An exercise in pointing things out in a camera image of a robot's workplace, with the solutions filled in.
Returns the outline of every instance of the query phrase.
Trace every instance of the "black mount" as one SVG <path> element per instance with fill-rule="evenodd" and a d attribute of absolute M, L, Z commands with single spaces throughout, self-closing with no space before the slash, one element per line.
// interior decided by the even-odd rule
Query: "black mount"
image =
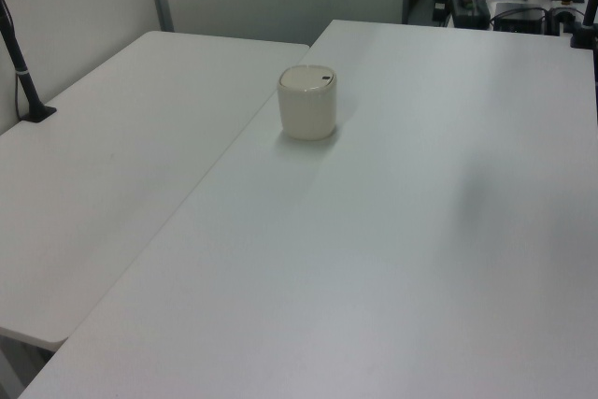
<path fill-rule="evenodd" d="M 571 36 L 571 47 L 574 49 L 594 50 L 596 48 L 596 31 L 594 30 L 596 9 L 598 9 L 598 0 L 588 0 L 583 22 L 576 22 L 573 36 Z"/>
<path fill-rule="evenodd" d="M 27 64 L 22 57 L 21 48 L 17 42 L 14 26 L 5 0 L 0 0 L 0 32 L 2 33 L 5 44 L 7 45 L 10 59 L 15 66 L 17 77 L 19 77 L 22 89 L 25 92 L 27 101 L 29 102 L 29 113 L 21 117 L 21 120 L 40 123 L 55 113 L 56 108 L 45 106 L 39 100 L 39 96 L 37 96 L 36 86 L 31 79 Z"/>

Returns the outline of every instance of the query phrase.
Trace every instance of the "desk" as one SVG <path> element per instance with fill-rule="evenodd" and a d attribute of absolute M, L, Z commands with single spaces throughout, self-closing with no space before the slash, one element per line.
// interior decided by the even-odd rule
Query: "desk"
<path fill-rule="evenodd" d="M 593 398 L 591 52 L 334 21 L 303 63 L 335 135 L 270 98 L 23 399 Z"/>
<path fill-rule="evenodd" d="M 0 137 L 0 334 L 56 350 L 306 46 L 149 33 Z"/>

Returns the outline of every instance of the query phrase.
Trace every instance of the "floor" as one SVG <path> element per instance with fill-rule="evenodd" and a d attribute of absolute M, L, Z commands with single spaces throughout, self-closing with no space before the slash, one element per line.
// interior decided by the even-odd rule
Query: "floor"
<path fill-rule="evenodd" d="M 432 11 L 434 0 L 409 0 L 409 25 L 426 25 L 436 27 L 438 24 L 432 22 Z"/>

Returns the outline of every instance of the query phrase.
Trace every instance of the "small cup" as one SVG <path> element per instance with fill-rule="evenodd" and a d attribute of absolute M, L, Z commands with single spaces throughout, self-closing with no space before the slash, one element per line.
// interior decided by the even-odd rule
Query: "small cup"
<path fill-rule="evenodd" d="M 278 80 L 284 132 L 295 139 L 320 140 L 336 125 L 336 73 L 322 65 L 297 65 Z"/>

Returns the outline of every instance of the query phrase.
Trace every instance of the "tabletop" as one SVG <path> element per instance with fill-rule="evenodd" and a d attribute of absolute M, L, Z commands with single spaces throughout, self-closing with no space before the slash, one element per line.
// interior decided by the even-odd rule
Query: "tabletop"
<path fill-rule="evenodd" d="M 335 134 L 271 97 L 23 399 L 595 397 L 591 52 L 334 21 L 302 63 Z"/>
<path fill-rule="evenodd" d="M 0 335 L 56 350 L 306 49 L 148 33 L 0 136 Z"/>

